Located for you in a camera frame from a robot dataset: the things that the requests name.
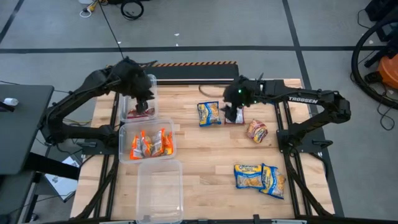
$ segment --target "snack bag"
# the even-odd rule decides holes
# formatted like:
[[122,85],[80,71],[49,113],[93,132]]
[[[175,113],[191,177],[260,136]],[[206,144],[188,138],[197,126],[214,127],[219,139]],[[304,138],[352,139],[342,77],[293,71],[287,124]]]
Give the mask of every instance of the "snack bag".
[[228,118],[225,118],[225,124],[244,124],[243,118],[243,108],[236,108],[236,120],[235,122],[230,121]]
[[130,159],[142,159],[144,156],[142,155],[141,150],[141,140],[138,136],[134,137],[131,143],[131,151],[130,151]]
[[142,114],[139,114],[136,109],[132,109],[127,113],[127,119],[143,118],[155,114],[155,108],[148,108]]
[[218,111],[218,102],[198,103],[199,126],[209,126],[212,124],[221,124],[220,113]]
[[150,140],[150,137],[145,136],[145,131],[141,131],[141,147],[144,157],[150,157],[152,155],[150,152],[150,149],[152,148],[152,141]]
[[261,193],[284,199],[284,185],[286,178],[278,171],[277,167],[262,164],[262,181],[266,186]]
[[164,129],[162,129],[161,131],[158,131],[156,133],[156,135],[152,138],[152,142],[153,142],[152,149],[151,149],[152,157],[160,156],[164,152],[164,148],[162,145],[162,132],[164,132],[163,130]]
[[247,132],[249,138],[253,139],[256,143],[260,143],[267,134],[267,126],[263,122],[256,119],[252,120]]
[[164,155],[171,155],[174,152],[172,132],[168,136],[164,136]]
[[261,165],[241,165],[234,166],[234,175],[237,189],[255,188],[264,189],[265,185],[261,180]]

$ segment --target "wooden table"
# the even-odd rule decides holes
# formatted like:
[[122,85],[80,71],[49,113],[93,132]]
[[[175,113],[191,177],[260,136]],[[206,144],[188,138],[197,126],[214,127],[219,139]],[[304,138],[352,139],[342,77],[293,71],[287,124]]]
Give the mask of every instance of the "wooden table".
[[[291,87],[300,87],[299,79],[285,80]],[[223,89],[205,87],[204,91],[222,95]],[[278,150],[277,121],[273,105],[252,105],[244,109],[245,126],[213,125],[200,128],[197,103],[218,100],[203,96],[197,85],[158,86],[159,117],[171,118],[175,124],[177,155],[183,165],[184,219],[250,219],[293,218],[289,185],[285,184],[284,200],[260,194],[255,189],[237,189],[233,175],[234,164],[261,164],[279,168],[286,174],[283,155]],[[98,97],[93,126],[109,124],[114,95]],[[309,118],[306,104],[289,103],[293,122]],[[252,119],[264,122],[269,134],[256,144],[246,137]],[[321,161],[301,154],[307,187],[326,210],[333,213],[333,205]],[[98,188],[103,156],[89,160],[80,172],[71,217],[78,215]],[[138,165],[119,164],[114,195],[112,220],[133,220],[136,214],[136,184]],[[296,186],[300,211],[304,212],[300,189]],[[108,193],[104,193],[101,214],[105,214]]]

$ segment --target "clear plastic container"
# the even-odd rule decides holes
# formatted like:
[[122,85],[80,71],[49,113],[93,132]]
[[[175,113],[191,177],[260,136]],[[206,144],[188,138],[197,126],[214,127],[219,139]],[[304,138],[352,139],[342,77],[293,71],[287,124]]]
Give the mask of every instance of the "clear plastic container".
[[183,192],[179,161],[143,162],[138,168],[137,186],[137,223],[181,223]]
[[119,100],[119,108],[120,108],[120,120],[123,121],[124,123],[131,123],[131,122],[136,122],[136,121],[145,121],[145,120],[150,120],[154,119],[157,117],[157,113],[159,111],[157,107],[157,87],[156,87],[156,77],[154,75],[148,75],[150,78],[150,82],[152,83],[152,87],[150,88],[150,91],[153,92],[154,94],[154,99],[153,100],[148,100],[148,109],[153,108],[154,112],[151,113],[150,115],[144,115],[144,116],[136,116],[134,117],[132,114],[129,114],[131,110],[136,109],[137,105],[137,100],[134,98],[132,99],[130,96],[122,96],[120,95],[120,100]]
[[[131,160],[130,151],[131,143],[134,137],[137,135],[141,137],[141,131],[145,131],[146,136],[153,137],[162,128],[165,129],[165,133],[172,133],[173,139],[173,153],[167,156],[148,157],[143,159]],[[171,119],[155,119],[149,121],[140,121],[134,123],[126,123],[120,127],[119,130],[119,160],[125,164],[132,164],[138,162],[147,161],[158,161],[160,159],[173,158],[177,152],[177,145],[174,134],[174,123]]]

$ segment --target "concrete floor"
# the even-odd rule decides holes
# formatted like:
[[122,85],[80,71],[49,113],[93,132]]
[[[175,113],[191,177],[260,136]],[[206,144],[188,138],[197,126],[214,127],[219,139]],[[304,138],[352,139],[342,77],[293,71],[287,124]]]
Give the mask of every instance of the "concrete floor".
[[[4,31],[3,27],[21,1],[21,8],[6,35],[0,38],[0,53],[2,49],[50,49],[51,52],[51,49],[116,47],[100,9],[97,7],[90,18],[81,18],[78,14],[83,5],[77,0],[2,0],[0,30]],[[398,220],[395,212],[398,207],[395,191],[398,129],[383,130],[376,112],[378,103],[350,82],[352,52],[304,51],[302,63],[295,51],[300,46],[354,46],[366,32],[357,25],[356,14],[368,2],[151,0],[143,2],[145,13],[137,21],[123,19],[115,6],[106,6],[104,10],[122,47],[150,49],[178,44],[180,47],[225,46],[227,49],[229,46],[232,49],[124,53],[134,60],[158,60],[161,63],[235,60],[241,74],[247,77],[256,78],[264,72],[264,78],[302,78],[312,88],[339,90],[351,102],[352,118],[345,124],[329,124],[324,130],[326,138],[334,141],[329,152],[344,214],[346,217]],[[286,3],[290,7],[298,43],[292,40]],[[365,13],[361,13],[360,21],[366,26],[372,25]],[[380,45],[375,36],[369,40],[367,45]],[[233,50],[235,46],[248,47],[247,50]],[[255,46],[291,48],[258,50]],[[3,52],[0,54],[0,80],[49,84],[58,90],[73,90],[90,72],[119,59],[117,52],[100,50],[96,53],[56,54]],[[54,93],[52,101],[62,97],[63,93]],[[91,100],[70,118],[88,120],[94,106],[95,101]],[[389,116],[398,118],[398,112],[392,110]],[[71,144],[63,148],[75,150]],[[45,148],[36,142],[32,151],[44,154]],[[57,153],[52,150],[51,156],[65,157]],[[66,220],[72,200],[62,203],[55,198],[38,203],[35,209],[40,216],[38,222]]]

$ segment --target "orange striped warning tape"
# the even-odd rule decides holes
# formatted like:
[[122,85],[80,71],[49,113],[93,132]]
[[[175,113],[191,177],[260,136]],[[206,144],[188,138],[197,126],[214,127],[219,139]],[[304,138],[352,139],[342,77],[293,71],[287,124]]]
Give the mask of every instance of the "orange striped warning tape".
[[224,62],[186,62],[186,63],[158,63],[153,67],[171,67],[171,66],[192,66],[192,65],[234,65],[236,62],[224,61]]

